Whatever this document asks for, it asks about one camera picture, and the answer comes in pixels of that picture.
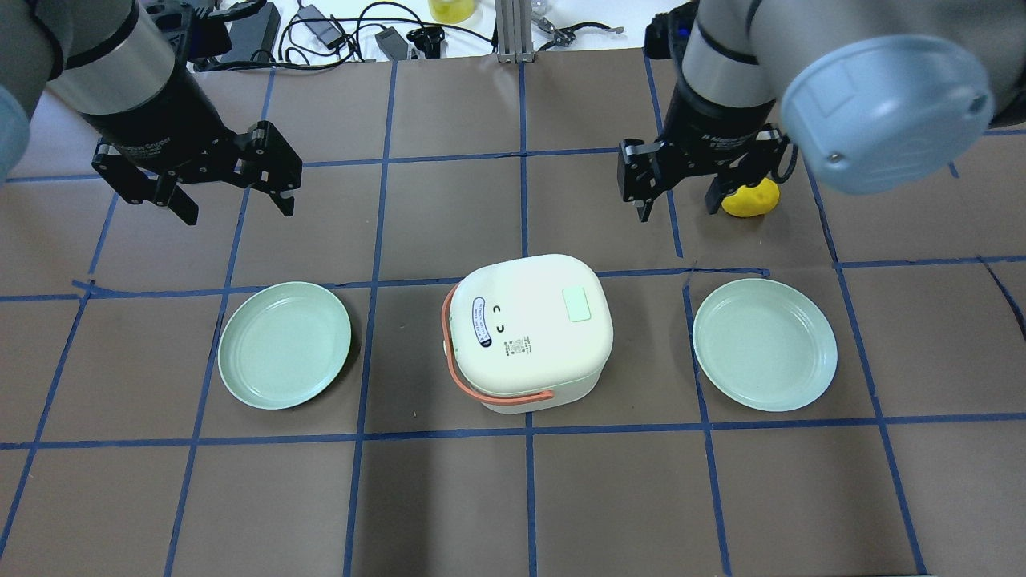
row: orange handle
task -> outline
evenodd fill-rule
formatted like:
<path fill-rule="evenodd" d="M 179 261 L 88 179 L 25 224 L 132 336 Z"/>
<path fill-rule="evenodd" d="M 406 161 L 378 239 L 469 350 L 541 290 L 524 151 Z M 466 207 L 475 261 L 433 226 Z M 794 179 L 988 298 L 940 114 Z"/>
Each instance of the orange handle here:
<path fill-rule="evenodd" d="M 445 345 L 445 357 L 448 359 L 449 375 L 452 376 L 452 380 L 456 381 L 457 386 L 467 393 L 469 396 L 480 400 L 481 402 L 486 402 L 488 405 L 500 405 L 503 407 L 509 407 L 512 405 L 526 405 L 528 402 L 538 402 L 540 400 L 548 400 L 555 395 L 552 391 L 540 391 L 531 394 L 526 394 L 523 396 L 488 396 L 472 387 L 468 386 L 460 379 L 460 375 L 456 371 L 456 352 L 452 350 L 452 339 L 449 337 L 449 326 L 448 326 L 448 310 L 449 303 L 452 302 L 452 295 L 456 293 L 457 284 L 449 291 L 449 294 L 445 296 L 445 302 L 442 303 L 442 339 Z"/>

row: power adapter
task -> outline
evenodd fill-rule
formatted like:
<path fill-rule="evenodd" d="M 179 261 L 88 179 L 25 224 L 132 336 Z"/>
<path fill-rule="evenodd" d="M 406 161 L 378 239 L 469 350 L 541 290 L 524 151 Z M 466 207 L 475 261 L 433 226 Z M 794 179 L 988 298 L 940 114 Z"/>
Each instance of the power adapter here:
<path fill-rule="evenodd" d="M 317 9 L 313 4 L 307 4 L 300 8 L 300 11 L 295 12 L 295 15 L 301 20 L 305 21 L 303 24 L 310 29 L 310 32 L 328 47 L 329 50 L 333 50 L 345 42 L 346 38 L 343 36 L 342 32 L 334 27 L 333 24 L 324 18 L 324 14 Z"/>
<path fill-rule="evenodd" d="M 378 41 L 378 47 L 391 61 L 404 61 L 409 56 L 409 44 L 403 40 L 402 35 L 394 27 L 389 27 L 374 34 L 374 40 Z"/>
<path fill-rule="evenodd" d="M 271 2 L 255 14 L 233 22 L 228 33 L 232 49 L 221 56 L 221 62 L 269 62 L 280 24 L 281 15 Z"/>

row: plate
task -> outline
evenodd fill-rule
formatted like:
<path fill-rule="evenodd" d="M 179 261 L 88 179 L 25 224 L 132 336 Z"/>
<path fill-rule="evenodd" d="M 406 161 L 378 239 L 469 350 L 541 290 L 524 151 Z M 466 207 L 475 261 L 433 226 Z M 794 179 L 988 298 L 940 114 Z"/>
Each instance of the plate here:
<path fill-rule="evenodd" d="M 823 311 L 775 280 L 743 278 L 713 291 L 695 315 L 694 335 L 712 384 L 752 409 L 800 409 L 837 370 L 837 341 Z"/>
<path fill-rule="evenodd" d="M 258 409 L 287 409 L 324 390 L 349 355 L 349 313 L 327 288 L 283 282 L 256 293 L 228 320 L 218 371 Z"/>

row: yellow ball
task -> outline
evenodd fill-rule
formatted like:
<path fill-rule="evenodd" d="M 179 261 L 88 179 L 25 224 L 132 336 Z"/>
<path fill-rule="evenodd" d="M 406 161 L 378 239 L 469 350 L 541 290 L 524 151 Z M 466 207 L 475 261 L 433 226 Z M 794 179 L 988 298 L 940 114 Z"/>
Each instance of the yellow ball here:
<path fill-rule="evenodd" d="M 780 202 L 780 187 L 770 179 L 754 187 L 743 186 L 723 199 L 723 210 L 732 217 L 748 218 L 765 215 Z"/>

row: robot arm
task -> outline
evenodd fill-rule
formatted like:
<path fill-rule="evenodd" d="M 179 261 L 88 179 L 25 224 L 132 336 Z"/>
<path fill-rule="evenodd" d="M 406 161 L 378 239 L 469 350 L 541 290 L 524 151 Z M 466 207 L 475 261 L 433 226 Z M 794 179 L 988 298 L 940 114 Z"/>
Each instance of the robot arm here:
<path fill-rule="evenodd" d="M 198 206 L 179 185 L 225 181 L 267 193 L 291 216 L 300 157 L 268 121 L 242 134 L 227 128 L 185 66 L 199 26 L 216 23 L 223 38 L 211 44 L 227 50 L 222 23 L 265 2 L 230 12 L 159 0 L 145 10 L 134 0 L 4 2 L 0 38 L 16 49 L 0 50 L 0 178 L 24 153 L 28 120 L 49 81 L 101 133 L 93 168 L 127 202 L 166 206 L 193 225 Z"/>
<path fill-rule="evenodd" d="M 817 178 L 869 193 L 1026 120 L 1021 0 L 696 1 L 656 17 L 645 52 L 678 78 L 659 139 L 621 145 L 621 192 L 642 221 L 696 175 L 716 175 L 715 213 L 775 171 L 789 138 Z M 789 138 L 765 124 L 777 100 Z"/>

